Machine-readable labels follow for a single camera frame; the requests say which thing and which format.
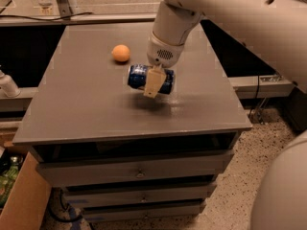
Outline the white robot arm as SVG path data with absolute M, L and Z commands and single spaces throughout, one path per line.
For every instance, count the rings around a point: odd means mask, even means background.
M 175 65 L 203 17 L 306 91 L 307 6 L 297 0 L 162 0 L 149 38 L 149 63 Z M 307 131 L 270 165 L 248 230 L 307 230 Z

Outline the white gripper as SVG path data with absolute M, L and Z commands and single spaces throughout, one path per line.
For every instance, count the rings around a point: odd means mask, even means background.
M 152 32 L 149 36 L 147 47 L 147 58 L 151 65 L 148 70 L 144 95 L 154 99 L 166 80 L 166 74 L 162 67 L 174 66 L 184 49 L 185 40 L 177 34 L 159 34 Z

